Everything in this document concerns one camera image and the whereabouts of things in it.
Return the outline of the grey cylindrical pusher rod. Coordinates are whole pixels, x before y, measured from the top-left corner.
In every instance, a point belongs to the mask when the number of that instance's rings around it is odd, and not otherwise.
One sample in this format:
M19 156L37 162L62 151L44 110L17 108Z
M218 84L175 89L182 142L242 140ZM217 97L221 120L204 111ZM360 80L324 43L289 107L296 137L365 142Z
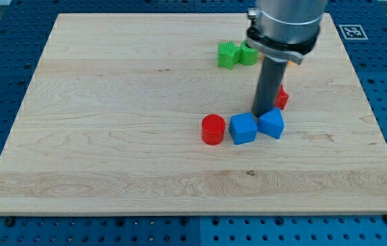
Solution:
M259 118L274 108L287 60L265 56L256 86L252 113Z

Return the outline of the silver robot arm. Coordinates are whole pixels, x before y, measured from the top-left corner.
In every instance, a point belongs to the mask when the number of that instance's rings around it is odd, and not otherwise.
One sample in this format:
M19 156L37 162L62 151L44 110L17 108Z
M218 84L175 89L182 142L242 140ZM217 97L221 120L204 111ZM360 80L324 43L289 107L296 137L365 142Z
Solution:
M288 62L313 50L327 0L258 0L248 9L245 43L264 56L252 104L255 117L274 108Z

